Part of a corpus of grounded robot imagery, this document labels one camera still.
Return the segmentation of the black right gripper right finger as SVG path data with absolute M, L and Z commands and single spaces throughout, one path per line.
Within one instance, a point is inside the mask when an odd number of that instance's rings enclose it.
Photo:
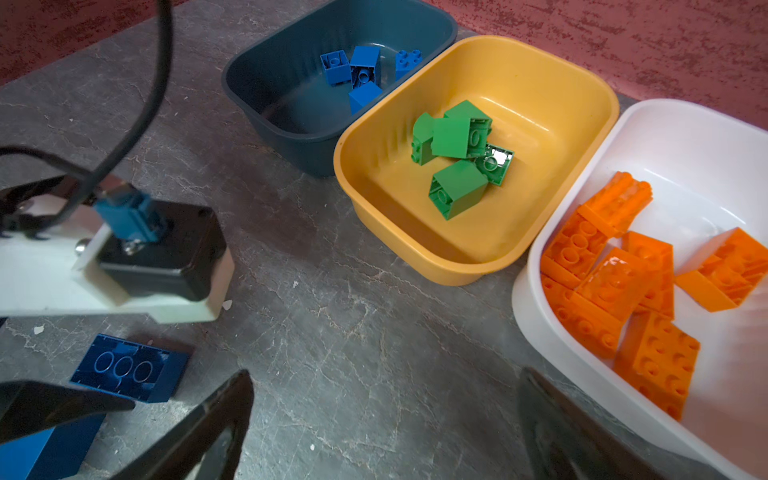
M 518 382 L 518 415 L 536 479 L 660 479 L 536 370 Z

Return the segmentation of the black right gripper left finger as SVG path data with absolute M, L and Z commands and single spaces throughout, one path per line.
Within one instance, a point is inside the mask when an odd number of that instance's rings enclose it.
M 253 401 L 251 376 L 240 370 L 115 477 L 233 479 Z

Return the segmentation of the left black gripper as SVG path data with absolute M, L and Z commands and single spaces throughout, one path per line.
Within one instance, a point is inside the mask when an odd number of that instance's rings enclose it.
M 214 266 L 211 291 L 200 301 L 176 295 L 132 297 L 97 264 L 111 236 L 129 254 L 169 230 L 158 203 L 110 175 L 71 217 L 36 239 L 1 232 L 1 314 L 4 317 L 146 314 L 158 323 L 213 321 L 234 273 L 230 248 Z M 1 384 L 1 443 L 94 415 L 130 411 L 135 402 L 100 391 L 31 380 Z

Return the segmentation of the orange long lego brick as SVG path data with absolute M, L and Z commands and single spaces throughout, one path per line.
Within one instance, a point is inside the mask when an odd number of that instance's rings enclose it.
M 613 370 L 661 410 L 680 421 L 701 343 L 651 310 L 632 315 Z

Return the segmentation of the green lego brick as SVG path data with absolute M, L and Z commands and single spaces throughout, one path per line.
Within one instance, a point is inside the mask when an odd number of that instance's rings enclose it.
M 440 214 L 450 220 L 475 206 L 489 181 L 471 160 L 459 160 L 432 177 L 428 197 Z
M 514 155 L 511 150 L 488 143 L 485 152 L 476 157 L 474 163 L 491 184 L 501 186 Z
M 470 121 L 467 155 L 478 157 L 485 152 L 488 137 L 492 132 L 493 120 L 474 105 L 464 100 L 444 113 L 448 119 L 468 119 Z
M 429 113 L 423 113 L 414 123 L 411 158 L 418 165 L 424 165 L 435 158 L 432 152 L 434 122 L 435 119 Z
M 471 120 L 440 118 L 434 121 L 432 153 L 450 158 L 467 158 Z

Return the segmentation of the white plastic bin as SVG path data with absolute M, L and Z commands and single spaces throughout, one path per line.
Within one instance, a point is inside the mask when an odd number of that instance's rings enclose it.
M 631 107 L 513 287 L 526 339 L 645 440 L 767 475 L 767 133 Z

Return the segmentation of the yellow plastic bin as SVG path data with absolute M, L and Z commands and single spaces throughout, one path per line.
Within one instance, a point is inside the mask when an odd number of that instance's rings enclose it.
M 468 100 L 514 154 L 504 183 L 447 220 L 428 196 L 449 165 L 411 158 L 413 126 Z M 340 137 L 336 178 L 362 223 L 425 278 L 462 286 L 515 262 L 571 189 L 619 116 L 596 74 L 500 36 L 463 39 L 362 114 Z

